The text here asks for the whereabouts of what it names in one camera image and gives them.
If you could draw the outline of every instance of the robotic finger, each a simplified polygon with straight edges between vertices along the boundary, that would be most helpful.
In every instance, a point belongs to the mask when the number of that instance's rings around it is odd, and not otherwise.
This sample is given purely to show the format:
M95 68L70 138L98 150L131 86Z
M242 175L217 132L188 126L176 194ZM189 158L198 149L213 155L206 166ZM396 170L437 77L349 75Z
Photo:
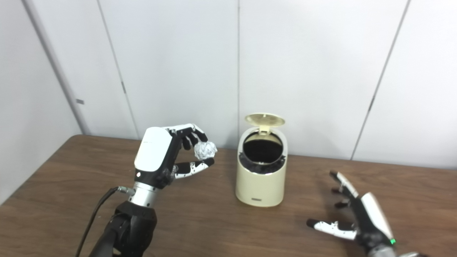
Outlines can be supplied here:
M340 172L330 171L330 176L340 184L340 188L338 190L336 190L334 188L332 189L333 193L336 193L336 191L339 191L341 194L348 197L349 199L355 199L359 195L359 193L357 193L354 186Z
M208 158L201 161L176 163L175 178L190 177L205 170L213 164L213 158Z
M348 240L354 240L357 235L354 225L349 222L335 221L330 223L323 220L308 219L306 225L315 230Z

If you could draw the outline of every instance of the trash can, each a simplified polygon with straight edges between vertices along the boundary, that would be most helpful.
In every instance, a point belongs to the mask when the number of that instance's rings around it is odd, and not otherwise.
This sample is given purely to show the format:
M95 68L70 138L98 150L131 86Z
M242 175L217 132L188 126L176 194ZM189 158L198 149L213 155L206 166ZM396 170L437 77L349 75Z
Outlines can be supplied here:
M269 113L253 113L245 120L254 127L239 140L235 194L249 205L276 206L284 197L287 140L273 127L285 121Z

